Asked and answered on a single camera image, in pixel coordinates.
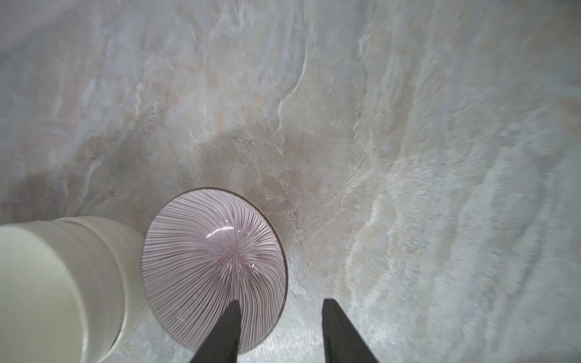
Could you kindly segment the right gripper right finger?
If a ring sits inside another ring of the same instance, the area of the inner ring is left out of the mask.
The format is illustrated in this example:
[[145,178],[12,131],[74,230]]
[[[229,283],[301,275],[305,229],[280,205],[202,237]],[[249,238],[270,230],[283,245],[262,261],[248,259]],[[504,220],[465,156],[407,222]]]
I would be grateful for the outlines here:
[[324,299],[322,333],[327,363],[378,363],[335,299]]

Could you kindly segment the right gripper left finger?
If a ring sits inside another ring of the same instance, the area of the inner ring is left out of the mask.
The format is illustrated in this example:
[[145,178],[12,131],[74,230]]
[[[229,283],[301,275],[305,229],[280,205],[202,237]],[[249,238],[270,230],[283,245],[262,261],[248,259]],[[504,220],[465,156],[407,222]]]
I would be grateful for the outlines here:
[[241,307],[230,302],[190,363],[236,363],[241,338]]

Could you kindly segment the purple striped bowl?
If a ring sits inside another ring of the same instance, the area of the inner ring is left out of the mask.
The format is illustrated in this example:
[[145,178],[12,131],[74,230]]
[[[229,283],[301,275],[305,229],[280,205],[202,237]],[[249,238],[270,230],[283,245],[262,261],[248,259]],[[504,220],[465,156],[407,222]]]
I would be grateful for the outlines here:
[[187,191],[158,212],[141,270],[154,317],[194,351],[232,301],[241,307],[239,350],[254,349],[287,299],[287,260],[274,227],[250,201],[221,188]]

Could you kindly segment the cream bowl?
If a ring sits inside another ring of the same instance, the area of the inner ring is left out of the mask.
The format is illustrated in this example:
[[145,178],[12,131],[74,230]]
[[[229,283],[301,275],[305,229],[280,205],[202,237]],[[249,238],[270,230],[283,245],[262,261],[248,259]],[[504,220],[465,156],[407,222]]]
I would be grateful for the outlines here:
[[1,227],[1,360],[100,362],[148,311],[143,237],[93,216]]

